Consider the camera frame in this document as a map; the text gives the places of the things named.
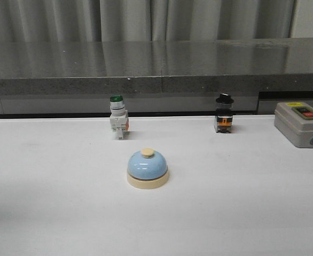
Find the gray countertop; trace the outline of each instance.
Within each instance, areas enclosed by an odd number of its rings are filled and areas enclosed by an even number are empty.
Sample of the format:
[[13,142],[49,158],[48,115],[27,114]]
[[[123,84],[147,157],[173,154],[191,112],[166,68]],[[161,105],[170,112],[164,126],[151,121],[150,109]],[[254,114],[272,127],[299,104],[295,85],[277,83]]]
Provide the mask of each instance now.
[[0,96],[219,91],[313,91],[313,38],[0,43]]

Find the green push button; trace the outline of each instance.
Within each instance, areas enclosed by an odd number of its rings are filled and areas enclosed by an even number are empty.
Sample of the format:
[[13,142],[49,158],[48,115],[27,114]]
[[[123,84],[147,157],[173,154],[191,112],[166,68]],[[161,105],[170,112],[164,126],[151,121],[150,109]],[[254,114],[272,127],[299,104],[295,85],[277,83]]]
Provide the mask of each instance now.
[[114,95],[110,97],[110,102],[120,102],[123,101],[123,97],[121,95]]

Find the white tabletop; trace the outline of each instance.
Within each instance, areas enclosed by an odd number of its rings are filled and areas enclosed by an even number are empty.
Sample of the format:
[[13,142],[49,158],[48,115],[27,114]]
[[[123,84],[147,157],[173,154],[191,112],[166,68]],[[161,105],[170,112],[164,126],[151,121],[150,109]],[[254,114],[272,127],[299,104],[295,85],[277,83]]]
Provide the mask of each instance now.
[[[0,255],[313,255],[313,149],[274,116],[0,120]],[[170,179],[126,181],[151,147]]]

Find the gray switch box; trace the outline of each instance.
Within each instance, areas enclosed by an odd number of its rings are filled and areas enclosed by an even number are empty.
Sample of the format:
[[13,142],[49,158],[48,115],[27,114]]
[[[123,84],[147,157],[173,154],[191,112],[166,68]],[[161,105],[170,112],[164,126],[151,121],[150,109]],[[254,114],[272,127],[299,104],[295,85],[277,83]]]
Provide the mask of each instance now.
[[313,107],[304,102],[276,105],[274,125],[299,148],[313,148]]

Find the gray curtain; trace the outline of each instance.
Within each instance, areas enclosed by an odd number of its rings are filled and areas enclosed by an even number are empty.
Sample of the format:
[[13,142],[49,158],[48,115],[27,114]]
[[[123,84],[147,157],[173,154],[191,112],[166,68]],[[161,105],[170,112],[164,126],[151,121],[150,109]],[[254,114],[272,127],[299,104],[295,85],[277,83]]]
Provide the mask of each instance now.
[[313,0],[0,0],[0,42],[313,37]]

